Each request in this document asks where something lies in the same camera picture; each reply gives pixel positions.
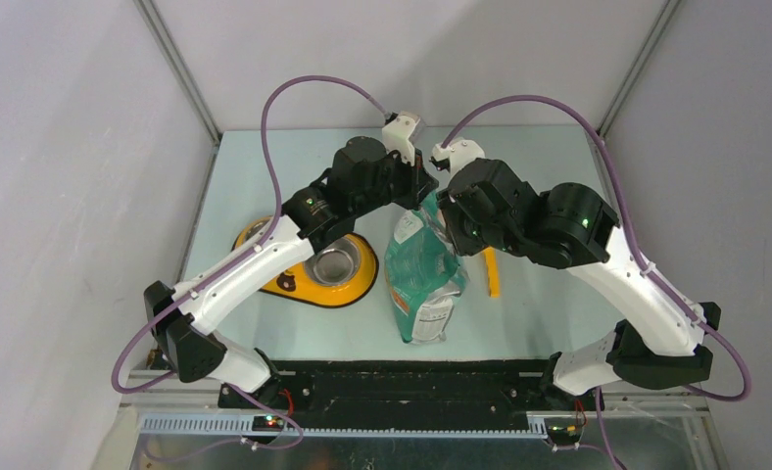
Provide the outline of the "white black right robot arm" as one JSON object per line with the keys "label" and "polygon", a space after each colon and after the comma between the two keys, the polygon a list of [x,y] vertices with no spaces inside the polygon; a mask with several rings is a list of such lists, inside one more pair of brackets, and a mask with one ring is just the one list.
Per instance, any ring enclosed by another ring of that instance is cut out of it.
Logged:
{"label": "white black right robot arm", "polygon": [[663,390],[709,378],[713,354],[702,343],[703,330],[641,271],[616,211],[599,193],[579,183],[538,193],[500,160],[433,164],[451,177],[436,199],[458,255],[493,248],[565,270],[623,316],[599,341],[553,355],[540,384],[546,405],[565,409],[616,381]]}

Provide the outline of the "green white pet food bag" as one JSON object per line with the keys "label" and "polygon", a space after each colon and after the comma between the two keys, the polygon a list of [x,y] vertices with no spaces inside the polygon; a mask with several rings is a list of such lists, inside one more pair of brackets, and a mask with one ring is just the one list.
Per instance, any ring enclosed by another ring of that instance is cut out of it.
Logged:
{"label": "green white pet food bag", "polygon": [[447,238],[434,194],[398,219],[384,267],[402,341],[416,345],[444,342],[468,276]]}

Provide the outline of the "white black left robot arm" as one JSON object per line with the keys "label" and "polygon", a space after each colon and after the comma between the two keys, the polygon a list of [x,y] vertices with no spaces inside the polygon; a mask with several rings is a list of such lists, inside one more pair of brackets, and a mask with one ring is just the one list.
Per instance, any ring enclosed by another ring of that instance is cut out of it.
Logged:
{"label": "white black left robot arm", "polygon": [[150,330],[183,383],[230,382],[256,407],[280,395],[271,362],[215,335],[224,318],[284,270],[353,232],[356,221],[396,204],[416,209],[437,186],[410,137],[358,136],[316,181],[297,191],[251,239],[196,278],[144,291]]}

